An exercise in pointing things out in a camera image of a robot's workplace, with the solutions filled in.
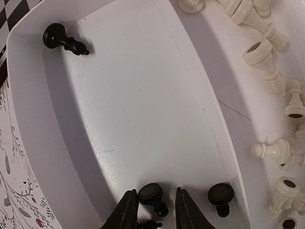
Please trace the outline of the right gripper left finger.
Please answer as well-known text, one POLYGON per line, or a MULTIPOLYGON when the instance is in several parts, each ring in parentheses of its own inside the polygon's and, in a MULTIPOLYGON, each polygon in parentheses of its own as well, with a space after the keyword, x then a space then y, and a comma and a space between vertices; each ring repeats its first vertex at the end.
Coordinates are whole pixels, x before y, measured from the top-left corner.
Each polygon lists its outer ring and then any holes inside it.
POLYGON ((136 190, 126 191, 102 229, 136 229, 138 206, 136 190))

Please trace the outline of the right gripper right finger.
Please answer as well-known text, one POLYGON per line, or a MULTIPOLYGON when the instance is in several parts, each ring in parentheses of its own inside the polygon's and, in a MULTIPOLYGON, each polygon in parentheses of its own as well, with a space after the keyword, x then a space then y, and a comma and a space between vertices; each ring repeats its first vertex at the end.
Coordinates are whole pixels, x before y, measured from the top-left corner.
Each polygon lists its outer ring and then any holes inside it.
POLYGON ((175 195, 177 229, 215 229, 200 211, 186 189, 178 187, 175 195))

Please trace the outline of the white plastic tray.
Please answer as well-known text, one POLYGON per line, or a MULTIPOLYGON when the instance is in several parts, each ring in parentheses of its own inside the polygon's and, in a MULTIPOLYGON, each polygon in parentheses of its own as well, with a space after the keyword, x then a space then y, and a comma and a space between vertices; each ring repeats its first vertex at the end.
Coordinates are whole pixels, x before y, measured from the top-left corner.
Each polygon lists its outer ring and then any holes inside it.
POLYGON ((175 227, 174 199, 185 188, 218 229, 274 229, 268 205, 280 177, 305 188, 305 168, 283 171, 250 148, 288 140, 298 154, 298 121, 243 53, 261 34, 236 25, 209 0, 195 15, 175 0, 44 0, 7 40, 8 80, 31 169, 62 229, 100 228, 123 194, 159 183, 175 227), (52 23, 83 42, 74 55, 42 41, 52 23), (227 217, 208 200, 232 186, 227 217))

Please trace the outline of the black white chessboard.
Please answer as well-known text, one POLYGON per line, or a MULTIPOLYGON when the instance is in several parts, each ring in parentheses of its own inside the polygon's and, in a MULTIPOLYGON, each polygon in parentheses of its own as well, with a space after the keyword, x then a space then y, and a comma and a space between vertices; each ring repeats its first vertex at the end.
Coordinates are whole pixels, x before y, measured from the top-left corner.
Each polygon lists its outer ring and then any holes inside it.
POLYGON ((0 1, 0 86, 8 77, 7 72, 7 38, 12 28, 19 22, 40 0, 1 0, 0 1))

